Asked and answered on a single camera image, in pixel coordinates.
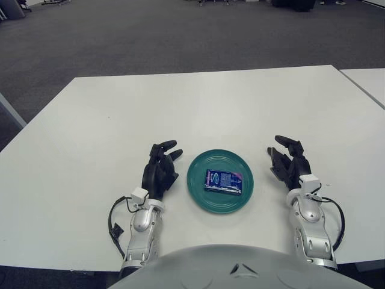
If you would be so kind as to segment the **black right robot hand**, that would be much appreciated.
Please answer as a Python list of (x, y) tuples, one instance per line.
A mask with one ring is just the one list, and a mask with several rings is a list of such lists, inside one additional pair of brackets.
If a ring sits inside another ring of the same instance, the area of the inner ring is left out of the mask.
[(289, 191), (301, 188), (300, 176), (311, 174), (310, 164), (303, 155), (301, 142), (282, 135), (276, 135), (274, 139), (288, 150), (292, 159), (276, 148), (268, 147), (267, 153), (272, 162), (270, 170), (279, 181), (285, 183)]

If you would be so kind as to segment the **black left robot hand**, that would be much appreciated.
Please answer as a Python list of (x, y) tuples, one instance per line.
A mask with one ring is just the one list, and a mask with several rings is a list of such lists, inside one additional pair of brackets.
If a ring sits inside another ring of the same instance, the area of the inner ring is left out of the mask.
[(174, 168), (174, 161), (183, 154), (182, 149), (166, 152), (177, 145), (176, 140), (154, 144), (150, 151), (150, 159), (144, 168), (141, 187), (148, 191), (150, 199), (162, 201), (164, 193), (177, 180), (179, 174)]

